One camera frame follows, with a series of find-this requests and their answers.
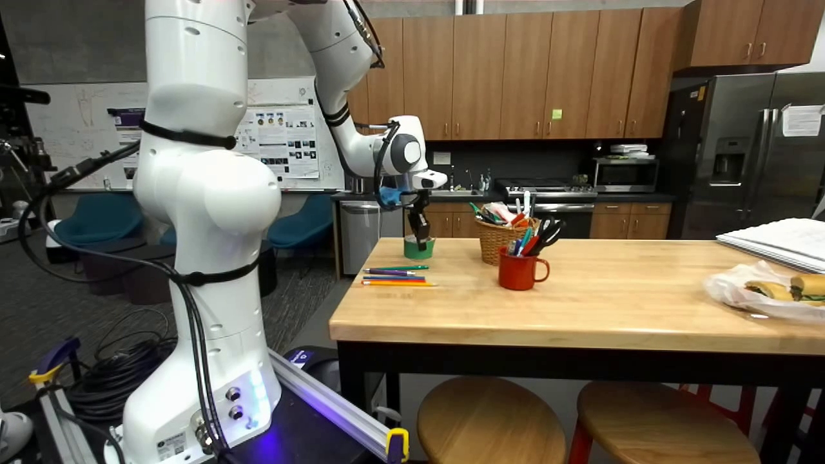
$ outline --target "green object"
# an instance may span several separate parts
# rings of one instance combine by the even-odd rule
[[[426,239],[422,244],[426,244],[426,248],[421,249],[414,239],[404,239],[404,257],[413,257],[413,261],[432,257],[436,241],[432,241],[432,239]]]

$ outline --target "floor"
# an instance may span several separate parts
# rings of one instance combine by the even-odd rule
[[[84,284],[51,277],[30,264],[15,241],[0,244],[0,263],[0,404],[6,408],[30,400],[27,371],[66,334],[78,334],[82,359],[92,360],[96,351],[111,339],[122,339],[127,347],[143,333],[167,329],[167,304],[132,304],[123,294],[101,295]],[[78,264],[57,264],[53,271],[78,276]],[[296,344],[333,344],[328,320],[351,281],[336,276],[329,252],[279,257],[276,276],[276,292],[262,295],[268,344],[281,353]],[[403,417],[410,429],[414,429],[421,400],[439,380],[444,377],[403,377]],[[517,384],[553,408],[569,437],[583,380],[517,378]]]

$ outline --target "cup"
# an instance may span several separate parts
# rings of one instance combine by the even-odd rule
[[[548,263],[538,255],[511,255],[507,248],[498,249],[498,284],[513,292],[529,292],[548,277]]]
[[[422,248],[418,248],[414,237],[404,237],[404,257],[413,257],[413,261],[432,257],[432,248],[436,248],[432,239],[422,239]]]

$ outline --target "oven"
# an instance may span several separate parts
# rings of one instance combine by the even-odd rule
[[[586,183],[507,178],[501,181],[507,205],[531,197],[533,216],[556,216],[564,222],[561,237],[589,237],[589,222],[597,190]]]

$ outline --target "microwave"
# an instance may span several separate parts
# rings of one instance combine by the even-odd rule
[[[592,185],[595,190],[654,190],[656,163],[654,156],[595,156]]]

